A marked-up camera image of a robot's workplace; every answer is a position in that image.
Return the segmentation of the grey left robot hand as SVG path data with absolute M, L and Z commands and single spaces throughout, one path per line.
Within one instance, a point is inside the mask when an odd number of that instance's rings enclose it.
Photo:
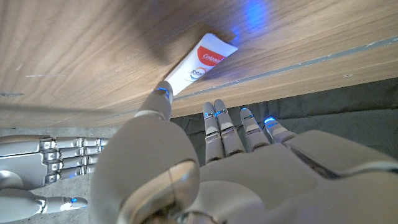
M 158 83 L 110 139 L 92 177 L 95 223 L 396 223 L 397 161 L 321 131 L 264 128 L 241 110 L 245 149 L 221 100 L 206 103 L 206 164 L 170 121 Z

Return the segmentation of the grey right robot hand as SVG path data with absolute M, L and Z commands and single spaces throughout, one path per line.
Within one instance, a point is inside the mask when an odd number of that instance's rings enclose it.
M 81 197 L 43 197 L 33 190 L 94 172 L 107 138 L 1 137 L 1 223 L 86 208 Z

